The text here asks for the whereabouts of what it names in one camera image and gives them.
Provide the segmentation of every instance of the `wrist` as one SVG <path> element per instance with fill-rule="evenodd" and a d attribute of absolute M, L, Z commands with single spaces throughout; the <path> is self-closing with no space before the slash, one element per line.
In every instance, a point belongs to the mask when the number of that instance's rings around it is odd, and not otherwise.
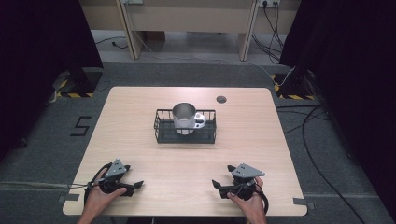
<path fill-rule="evenodd" d="M 267 224 L 265 218 L 257 218 L 249 221 L 250 224 Z"/>
<path fill-rule="evenodd" d="M 83 211 L 77 224 L 90 224 L 96 218 L 96 215 L 90 212 Z"/>

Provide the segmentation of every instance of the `mug handle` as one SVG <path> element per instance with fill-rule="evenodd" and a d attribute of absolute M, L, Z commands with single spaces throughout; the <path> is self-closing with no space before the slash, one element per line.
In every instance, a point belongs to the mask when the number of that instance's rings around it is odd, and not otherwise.
<path fill-rule="evenodd" d="M 195 124 L 194 124 L 194 129 L 201 129 L 204 128 L 206 125 L 206 117 L 205 115 L 201 113 L 195 113 Z"/>

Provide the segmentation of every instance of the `black strap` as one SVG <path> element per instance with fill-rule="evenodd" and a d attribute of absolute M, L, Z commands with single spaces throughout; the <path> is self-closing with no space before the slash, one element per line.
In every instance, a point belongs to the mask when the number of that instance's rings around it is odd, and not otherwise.
<path fill-rule="evenodd" d="M 268 203 L 268 199 L 265 196 L 264 192 L 262 191 L 258 191 L 258 190 L 254 190 L 256 193 L 258 193 L 260 195 L 260 197 L 262 197 L 262 200 L 264 201 L 264 213 L 267 214 L 268 212 L 268 207 L 270 206 Z"/>
<path fill-rule="evenodd" d="M 110 162 L 106 165 L 104 165 L 102 168 L 100 168 L 100 170 L 96 173 L 96 175 L 93 177 L 91 182 L 88 182 L 87 184 L 87 188 L 85 188 L 85 193 L 84 193 L 84 206 L 85 206 L 85 202 L 87 202 L 88 199 L 88 195 L 90 195 L 91 189 L 93 188 L 93 184 L 95 183 L 96 177 L 99 176 L 99 174 L 105 170 L 106 168 L 108 169 L 109 167 L 111 167 L 111 165 L 113 164 L 113 162 Z"/>

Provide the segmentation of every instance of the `forearm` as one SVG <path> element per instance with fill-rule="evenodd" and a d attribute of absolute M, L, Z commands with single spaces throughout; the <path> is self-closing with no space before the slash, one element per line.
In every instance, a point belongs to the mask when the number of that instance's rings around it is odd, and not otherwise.
<path fill-rule="evenodd" d="M 90 224 L 97 217 L 94 212 L 87 211 L 84 209 L 81 216 L 79 217 L 77 224 Z"/>
<path fill-rule="evenodd" d="M 267 224 L 267 221 L 265 218 L 257 218 L 257 219 L 252 219 L 248 220 L 249 224 Z"/>

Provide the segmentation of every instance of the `black cable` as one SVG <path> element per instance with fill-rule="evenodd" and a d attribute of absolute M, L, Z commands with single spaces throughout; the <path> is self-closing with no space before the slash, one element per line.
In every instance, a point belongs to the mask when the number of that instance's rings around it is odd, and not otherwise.
<path fill-rule="evenodd" d="M 274 62 L 274 61 L 272 60 L 272 58 L 274 58 L 274 59 L 276 59 L 277 61 L 279 61 L 279 58 L 278 58 L 274 53 L 272 53 L 271 50 L 272 50 L 272 51 L 279 52 L 279 53 L 280 53 L 281 51 L 276 50 L 276 49 L 271 49 L 270 47 L 265 46 L 262 42 L 260 42 L 260 41 L 257 39 L 257 36 L 255 36 L 255 35 L 252 35 L 252 37 L 253 37 L 253 40 L 256 42 L 256 45 L 259 47 L 259 49 L 262 50 L 262 51 L 264 51 L 265 53 L 268 54 L 268 56 L 270 57 L 271 62 L 276 63 L 276 62 Z"/>
<path fill-rule="evenodd" d="M 299 111 L 277 111 L 278 113 L 294 113 L 294 114 L 301 114 L 301 115 L 308 115 L 307 113 L 304 112 L 299 112 Z M 319 117 L 318 115 L 326 113 L 325 111 L 317 113 L 316 115 L 312 115 L 313 119 L 321 119 L 321 120 L 330 120 L 330 119 L 324 119 Z"/>
<path fill-rule="evenodd" d="M 262 200 L 264 201 L 264 214 L 266 215 L 268 212 L 268 208 L 270 207 L 270 204 L 268 202 L 267 196 L 265 196 L 264 191 L 262 191 L 262 188 L 256 184 L 257 187 L 259 187 L 260 191 L 256 190 L 256 187 L 254 189 L 254 191 L 256 193 L 258 193 L 260 195 L 260 197 L 262 198 Z"/>
<path fill-rule="evenodd" d="M 311 112 L 309 112 L 309 114 L 306 116 L 304 122 L 303 122 L 303 141 L 304 141 L 304 147 L 306 150 L 306 153 L 308 154 L 309 159 L 311 160 L 312 164 L 314 165 L 315 169 L 318 171 L 319 175 L 323 178 L 323 180 L 334 190 L 335 193 L 338 194 L 338 196 L 344 201 L 344 203 L 350 208 L 350 210 L 352 210 L 352 212 L 356 215 L 356 217 L 361 221 L 361 223 L 364 224 L 364 220 L 361 218 L 361 216 L 358 214 L 358 212 L 355 210 L 355 208 L 347 201 L 347 199 L 338 191 L 338 189 L 335 188 L 335 186 L 332 185 L 332 183 L 330 183 L 330 181 L 326 178 L 326 176 L 319 170 L 317 164 L 315 163 L 311 152 L 309 151 L 308 148 L 308 144 L 306 143 L 306 139 L 305 139 L 305 124 L 308 120 L 308 118 L 311 116 L 311 114 L 313 114 L 315 112 L 315 110 L 321 108 L 322 105 L 318 105 L 317 107 L 315 107 Z"/>
<path fill-rule="evenodd" d="M 86 188 L 87 185 L 82 185 L 82 184 L 68 184 L 67 187 L 68 187 L 69 189 L 81 189 L 81 188 Z"/>
<path fill-rule="evenodd" d="M 240 192 L 241 192 L 241 190 L 244 188 L 244 186 L 245 186 L 245 184 L 240 184 L 240 185 L 237 185 L 237 186 L 235 186 L 235 187 L 233 187 L 232 189 L 230 189 L 230 193 L 231 193 L 231 195 L 233 196 L 236 196 L 236 195 L 238 195 Z M 236 189 L 239 189 L 236 193 L 232 193 L 232 191 L 233 190 L 236 190 Z"/>
<path fill-rule="evenodd" d="M 99 174 L 100 174 L 103 170 L 105 170 L 106 168 L 108 169 L 108 168 L 111 166 L 111 164 L 113 164 L 113 163 L 110 162 L 110 163 L 108 163 L 108 164 L 102 166 L 102 168 L 100 168 L 100 170 L 96 173 L 96 175 L 93 176 L 93 179 L 92 179 L 90 182 L 88 182 L 87 188 L 85 188 L 85 193 L 84 193 L 84 205 L 85 205 L 85 202 L 87 202 L 88 195 L 90 194 L 91 189 L 94 187 L 94 186 L 93 186 L 93 183 L 95 182 L 96 177 L 99 176 Z"/>
<path fill-rule="evenodd" d="M 114 37 L 106 38 L 106 39 L 103 39 L 103 40 L 101 40 L 99 42 L 95 42 L 95 44 L 100 44 L 100 43 L 105 42 L 105 41 L 110 40 L 110 39 L 120 39 L 120 38 L 125 38 L 125 36 L 114 36 Z"/>
<path fill-rule="evenodd" d="M 265 46 L 262 42 L 260 42 L 259 39 L 257 38 L 257 36 L 256 36 L 255 34 L 253 34 L 252 37 L 253 37 L 254 41 L 256 42 L 256 44 L 257 44 L 259 47 L 262 47 L 262 48 L 264 48 L 264 49 L 266 49 L 266 50 L 268 50 L 268 49 L 270 48 L 270 47 Z M 272 51 L 275 51 L 275 52 L 278 52 L 278 53 L 281 53 L 281 52 L 282 52 L 282 51 L 277 50 L 277 49 L 272 49 Z"/>
<path fill-rule="evenodd" d="M 319 105 L 279 105 L 276 107 L 276 109 L 280 108 L 294 108 L 294 107 L 315 107 Z"/>
<path fill-rule="evenodd" d="M 263 7 L 264 15 L 265 15 L 265 17 L 267 18 L 268 22 L 270 23 L 271 30 L 273 31 L 273 38 L 275 38 L 276 42 L 283 48 L 283 43 L 282 43 L 282 41 L 280 40 L 279 34 L 277 33 L 276 29 L 274 28 L 273 24 L 271 23 L 271 20 L 270 20 L 270 18 L 268 17 L 267 11 L 266 11 L 265 9 L 266 9 L 266 5 L 265 5 L 265 7 Z"/>
<path fill-rule="evenodd" d="M 120 47 L 119 45 L 116 44 L 116 42 L 111 42 L 111 44 L 113 44 L 114 47 L 117 47 L 117 48 L 119 48 L 119 49 L 126 49 L 126 48 L 128 48 L 128 45 L 125 46 L 125 47 Z"/>
<path fill-rule="evenodd" d="M 277 23 L 279 22 L 279 4 L 278 2 L 274 2 L 275 5 L 275 30 L 276 30 L 276 36 L 277 36 L 277 40 L 278 40 L 278 44 L 280 46 L 281 49 L 283 49 L 283 42 L 279 37 L 279 31 L 277 30 Z"/>
<path fill-rule="evenodd" d="M 312 116 L 311 118 L 309 118 L 309 119 L 306 121 L 306 123 L 307 123 L 308 121 L 311 121 L 312 119 L 320 119 L 320 118 L 317 118 L 316 116 L 319 115 L 319 114 L 322 114 L 322 113 L 325 113 L 325 112 L 321 112 L 321 113 L 318 113 L 318 114 Z M 283 134 L 291 133 L 292 131 L 299 129 L 299 128 L 302 127 L 302 126 L 303 126 L 303 124 L 300 124 L 299 126 L 294 127 L 294 128 L 292 128 L 292 129 L 290 129 L 290 130 L 284 132 Z"/>

